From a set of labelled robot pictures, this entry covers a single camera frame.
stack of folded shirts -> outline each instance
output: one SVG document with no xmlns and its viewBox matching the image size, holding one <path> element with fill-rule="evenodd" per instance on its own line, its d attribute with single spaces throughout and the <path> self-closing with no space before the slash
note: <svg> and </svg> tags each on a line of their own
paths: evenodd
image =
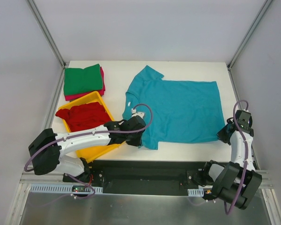
<svg viewBox="0 0 281 225">
<path fill-rule="evenodd" d="M 81 68 L 65 69 L 64 95 L 66 101 L 98 91 L 102 96 L 105 92 L 104 72 L 99 64 Z"/>
</svg>

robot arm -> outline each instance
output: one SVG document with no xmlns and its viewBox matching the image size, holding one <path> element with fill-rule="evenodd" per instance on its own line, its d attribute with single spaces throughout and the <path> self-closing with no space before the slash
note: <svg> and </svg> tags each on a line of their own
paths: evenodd
<svg viewBox="0 0 281 225">
<path fill-rule="evenodd" d="M 203 171 L 193 175 L 193 181 L 202 186 L 212 185 L 212 190 L 207 198 L 219 198 L 244 210 L 258 190 L 262 177 L 255 172 L 251 155 L 254 136 L 251 128 L 252 116 L 247 111 L 238 110 L 235 113 L 235 119 L 236 121 L 228 119 L 228 124 L 217 134 L 219 140 L 231 145 L 231 161 L 223 166 L 211 160 L 206 163 Z M 246 162 L 246 170 L 244 179 L 242 179 L 244 162 Z"/>
<path fill-rule="evenodd" d="M 52 128 L 45 129 L 29 146 L 35 175 L 55 171 L 88 182 L 90 172 L 86 160 L 69 157 L 66 154 L 87 147 L 123 142 L 139 146 L 146 126 L 144 115 L 143 112 L 137 112 L 129 120 L 109 121 L 93 129 L 72 133 L 56 134 Z"/>
</svg>

white cable carrier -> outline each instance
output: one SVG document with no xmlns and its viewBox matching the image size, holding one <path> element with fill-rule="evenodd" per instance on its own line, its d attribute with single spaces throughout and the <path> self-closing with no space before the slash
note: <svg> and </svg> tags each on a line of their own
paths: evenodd
<svg viewBox="0 0 281 225">
<path fill-rule="evenodd" d="M 75 186 L 81 186 L 79 184 L 72 185 L 72 184 L 32 184 L 30 192 L 35 193 L 53 193 L 53 194 L 80 194 L 80 195 L 88 195 L 92 194 L 93 192 L 86 187 L 84 192 L 73 192 L 72 188 Z M 95 194 L 103 194 L 103 187 L 93 187 L 95 189 Z"/>
<path fill-rule="evenodd" d="M 189 197 L 203 197 L 204 196 L 204 190 L 203 188 L 199 189 L 188 189 L 188 196 Z"/>
</svg>

red cloth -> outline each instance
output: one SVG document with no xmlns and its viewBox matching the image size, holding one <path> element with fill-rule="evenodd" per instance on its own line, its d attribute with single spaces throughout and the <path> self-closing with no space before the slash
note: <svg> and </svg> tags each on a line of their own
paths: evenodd
<svg viewBox="0 0 281 225">
<path fill-rule="evenodd" d="M 67 122 L 71 132 L 95 128 L 111 120 L 98 102 L 60 109 L 55 115 Z"/>
<path fill-rule="evenodd" d="M 104 84 L 104 71 L 102 69 L 102 67 L 100 67 L 100 72 L 101 72 L 101 77 L 102 77 L 102 82 L 103 82 L 103 87 L 101 90 L 97 90 L 99 92 L 99 94 L 102 96 L 104 95 L 104 92 L 105 92 L 105 84 Z M 71 100 L 74 100 L 74 99 L 77 99 L 77 98 L 81 98 L 89 93 L 91 93 L 92 91 L 90 92 L 85 92 L 85 93 L 81 93 L 81 94 L 76 94 L 76 95 L 65 95 L 65 99 L 66 101 L 71 101 Z"/>
</svg>

yellow tray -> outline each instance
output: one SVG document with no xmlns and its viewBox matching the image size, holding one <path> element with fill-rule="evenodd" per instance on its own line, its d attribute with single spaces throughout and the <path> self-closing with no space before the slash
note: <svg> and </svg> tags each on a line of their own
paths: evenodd
<svg viewBox="0 0 281 225">
<path fill-rule="evenodd" d="M 109 112 L 107 106 L 105 105 L 105 103 L 102 100 L 98 91 L 93 91 L 79 99 L 76 99 L 66 105 L 61 106 L 59 109 L 70 109 L 75 105 L 83 105 L 83 104 L 87 104 L 87 103 L 91 103 L 91 102 L 99 102 L 100 105 L 102 105 L 104 107 L 104 109 L 107 112 L 107 114 L 109 115 L 110 119 L 112 121 L 114 121 L 114 118 L 112 117 L 111 113 Z M 67 122 L 65 120 L 62 120 L 62 121 L 63 121 L 67 131 L 71 132 Z M 112 145 L 108 145 L 108 146 L 90 147 L 90 148 L 86 148 L 86 149 L 77 150 L 76 154 L 79 158 L 85 158 L 86 161 L 89 163 L 89 162 L 95 160 L 96 158 L 98 158 L 99 156 L 117 148 L 120 145 L 121 144 L 112 144 Z"/>
</svg>

